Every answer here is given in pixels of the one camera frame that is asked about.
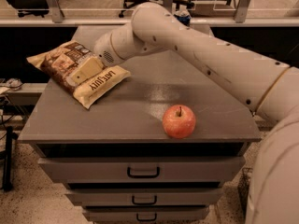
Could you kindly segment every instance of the red apple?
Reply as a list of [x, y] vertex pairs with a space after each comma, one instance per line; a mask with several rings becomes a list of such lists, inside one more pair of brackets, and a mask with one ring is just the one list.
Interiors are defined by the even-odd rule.
[[196, 117], [186, 105], [173, 105], [165, 111], [162, 123], [168, 136], [185, 138], [194, 131]]

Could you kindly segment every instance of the drawer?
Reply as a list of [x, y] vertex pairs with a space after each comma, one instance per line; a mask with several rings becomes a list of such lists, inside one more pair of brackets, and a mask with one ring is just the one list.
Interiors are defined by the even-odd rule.
[[66, 197], [76, 206], [209, 205], [221, 197], [218, 189], [80, 189]]
[[243, 157], [39, 159], [56, 183], [208, 182], [232, 180]]
[[208, 214], [208, 207], [89, 208], [83, 209], [88, 221], [198, 220]]

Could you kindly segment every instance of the concrete floor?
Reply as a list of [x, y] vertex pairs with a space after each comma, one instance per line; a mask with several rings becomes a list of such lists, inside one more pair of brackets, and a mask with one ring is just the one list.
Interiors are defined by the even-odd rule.
[[[251, 0], [248, 17], [283, 18], [298, 0]], [[67, 18], [74, 17], [118, 17], [122, 0], [60, 0], [61, 8]], [[0, 18], [15, 18], [16, 11], [0, 0]], [[28, 16], [28, 20], [39, 20]], [[262, 136], [269, 125], [256, 118]], [[15, 118], [9, 125], [20, 132], [23, 122]], [[0, 128], [0, 137], [4, 134]], [[3, 149], [4, 139], [0, 141]], [[252, 167], [261, 143], [251, 144], [245, 154], [246, 167]], [[61, 184], [53, 184], [37, 165], [38, 156], [27, 144], [14, 144], [13, 186], [10, 192], [0, 191], [0, 223], [6, 224], [85, 224], [89, 223], [81, 214], [80, 207], [74, 207], [65, 194]], [[241, 210], [237, 186], [241, 172], [232, 182], [224, 185], [224, 195], [216, 205], [210, 207], [205, 220], [192, 224], [241, 224], [244, 217]]]

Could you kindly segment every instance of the black handle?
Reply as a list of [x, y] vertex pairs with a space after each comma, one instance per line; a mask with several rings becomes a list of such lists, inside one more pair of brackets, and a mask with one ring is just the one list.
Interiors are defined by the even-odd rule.
[[127, 174], [129, 177], [131, 178], [156, 178], [157, 176], [159, 176], [160, 174], [160, 168], [157, 167], [157, 171], [156, 171], [156, 174], [155, 175], [132, 175], [131, 174], [131, 168], [128, 167], [127, 169]]
[[134, 205], [155, 205], [157, 203], [157, 196], [154, 196], [154, 199], [151, 203], [137, 203], [135, 201], [135, 196], [132, 196], [132, 204]]
[[137, 221], [155, 221], [157, 219], [157, 214], [155, 213], [155, 217], [153, 219], [140, 219], [139, 214], [136, 214]]

